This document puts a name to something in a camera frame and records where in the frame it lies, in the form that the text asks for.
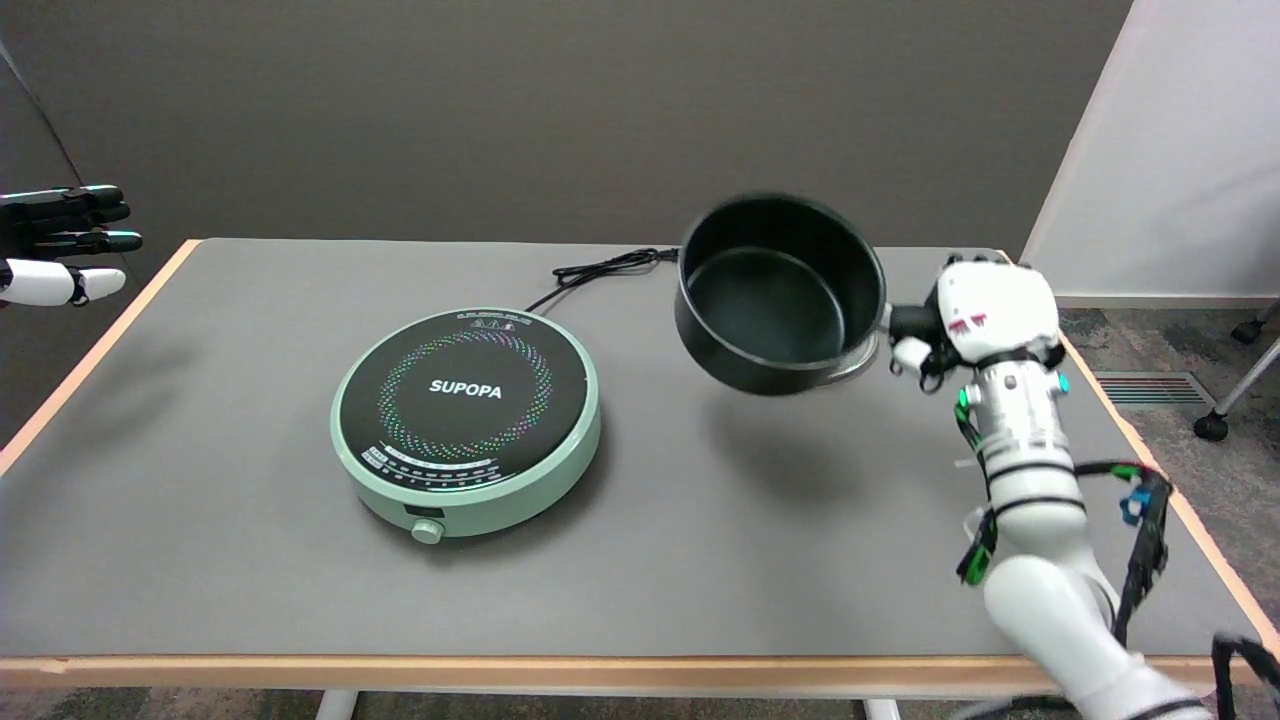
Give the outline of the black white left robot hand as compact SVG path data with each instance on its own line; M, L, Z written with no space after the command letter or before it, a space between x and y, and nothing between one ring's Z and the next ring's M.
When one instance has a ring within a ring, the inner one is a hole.
M143 238L110 224L131 217L115 184L59 187L1 196L3 305L84 306L120 291L127 273L68 265L68 258L133 252Z

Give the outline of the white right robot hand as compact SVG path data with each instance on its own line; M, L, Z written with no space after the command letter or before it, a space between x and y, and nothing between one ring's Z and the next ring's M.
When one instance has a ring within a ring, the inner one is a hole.
M951 255L923 302L887 306L883 328L891 374L915 377L925 395L959 368L1034 361L1053 370L1066 355L1047 279L979 255Z

